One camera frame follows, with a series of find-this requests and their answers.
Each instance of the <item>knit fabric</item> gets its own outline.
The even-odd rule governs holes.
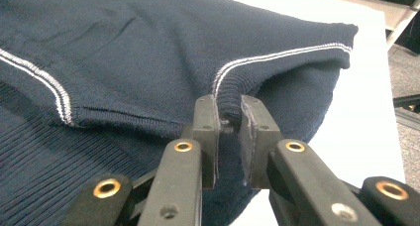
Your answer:
[[[57,225],[91,178],[157,167],[205,94],[234,128],[254,95],[309,141],[357,32],[230,0],[0,0],[0,24],[0,225]],[[203,225],[255,194],[237,142],[220,139]]]

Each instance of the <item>white tabletop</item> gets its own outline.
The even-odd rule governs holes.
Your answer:
[[[383,14],[338,0],[235,1],[302,20],[359,27],[351,67],[341,71],[333,103],[309,144],[338,178],[357,187],[365,178],[377,175],[404,182]],[[267,190],[232,225],[277,225]]]

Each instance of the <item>white stripe trim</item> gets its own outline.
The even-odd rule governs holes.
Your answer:
[[[59,118],[65,124],[74,126],[74,123],[71,119],[70,97],[62,85],[54,77],[52,77],[46,71],[39,69],[33,63],[21,59],[17,56],[13,56],[2,49],[0,49],[0,59],[18,68],[19,70],[24,71],[45,85],[55,97],[55,105]]]
[[[232,69],[238,66],[246,65],[246,64],[250,64],[254,62],[274,60],[274,59],[278,59],[282,57],[301,55],[301,54],[311,53],[315,51],[323,51],[323,50],[342,50],[345,53],[349,54],[352,51],[352,48],[347,47],[343,44],[332,43],[332,44],[326,44],[326,45],[321,45],[321,46],[313,46],[313,47],[307,47],[307,48],[288,50],[288,51],[283,51],[280,53],[275,53],[275,54],[270,54],[270,55],[265,55],[265,56],[245,57],[245,58],[230,61],[226,63],[224,66],[222,66],[222,68],[220,68],[219,71],[217,72],[216,77],[213,82],[213,95],[215,96],[215,98],[218,97],[220,85],[222,84],[223,79],[229,73],[229,71],[231,71]]]

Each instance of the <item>screw hole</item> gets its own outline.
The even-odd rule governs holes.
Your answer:
[[[176,205],[174,205],[174,204],[165,205],[160,210],[160,217],[162,217],[166,220],[174,218],[177,214],[178,214],[178,209],[177,209]]]
[[[396,200],[405,200],[408,198],[408,193],[403,188],[401,188],[398,184],[388,182],[388,181],[380,181],[376,185],[377,190],[382,194],[396,199]]]
[[[175,149],[178,152],[188,152],[192,149],[192,144],[186,142],[179,143],[175,145]]]
[[[108,198],[116,194],[121,188],[121,183],[114,178],[100,181],[93,189],[93,195],[97,198]]]
[[[108,191],[113,190],[114,188],[115,188],[115,185],[113,183],[107,183],[107,184],[102,185],[99,188],[99,191],[101,191],[102,193],[106,193]]]
[[[346,204],[335,203],[331,206],[331,209],[337,217],[341,218],[345,222],[358,221],[358,214],[356,211]]]
[[[286,143],[286,148],[292,152],[300,153],[305,151],[305,146],[297,142]]]

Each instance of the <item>navy knit sweater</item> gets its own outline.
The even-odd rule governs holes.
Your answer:
[[[0,0],[0,225],[59,224],[92,177],[155,168],[205,94],[234,127],[254,95],[309,141],[356,32],[229,0]],[[255,194],[237,142],[220,139],[203,225]]]

